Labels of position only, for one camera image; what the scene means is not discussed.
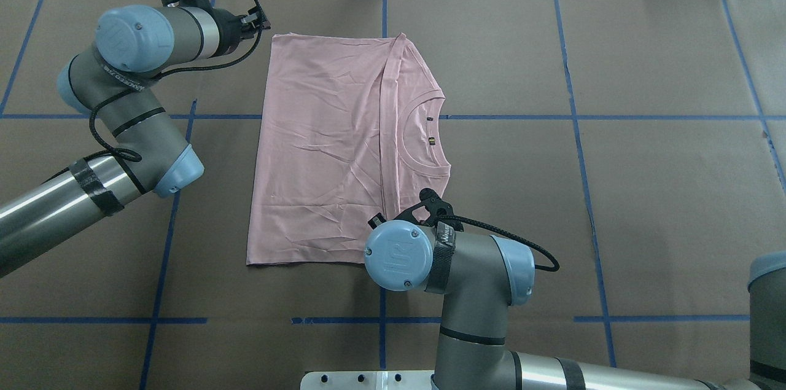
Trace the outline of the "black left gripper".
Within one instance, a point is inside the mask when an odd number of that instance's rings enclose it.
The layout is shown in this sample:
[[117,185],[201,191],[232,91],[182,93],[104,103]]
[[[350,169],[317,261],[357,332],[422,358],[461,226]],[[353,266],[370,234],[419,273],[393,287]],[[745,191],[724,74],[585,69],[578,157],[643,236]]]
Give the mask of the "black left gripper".
[[219,43],[212,57],[227,56],[238,48],[241,41],[271,29],[264,10],[259,6],[249,9],[246,15],[233,15],[225,9],[213,9],[212,18],[219,32]]

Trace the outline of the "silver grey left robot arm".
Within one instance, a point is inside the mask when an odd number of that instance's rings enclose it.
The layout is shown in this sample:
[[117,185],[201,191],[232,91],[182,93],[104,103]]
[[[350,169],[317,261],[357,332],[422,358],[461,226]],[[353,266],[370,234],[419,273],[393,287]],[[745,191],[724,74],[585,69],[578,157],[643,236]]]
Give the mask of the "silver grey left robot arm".
[[263,9],[125,6],[98,20],[95,41],[57,77],[63,101],[88,117],[101,150],[77,158],[2,207],[2,275],[120,213],[140,196],[166,198],[202,177],[204,164],[152,86],[189,63],[227,56],[270,28]]

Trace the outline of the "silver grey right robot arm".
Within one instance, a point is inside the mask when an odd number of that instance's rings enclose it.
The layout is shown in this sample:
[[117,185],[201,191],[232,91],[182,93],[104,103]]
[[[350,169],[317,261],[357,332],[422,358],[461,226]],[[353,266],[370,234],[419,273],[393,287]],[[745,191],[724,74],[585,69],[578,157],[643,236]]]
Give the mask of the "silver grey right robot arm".
[[433,389],[784,388],[784,252],[750,265],[749,377],[717,384],[509,351],[508,309],[531,296],[536,245],[494,227],[460,232],[451,220],[375,216],[365,242],[365,269],[379,286],[443,297]]

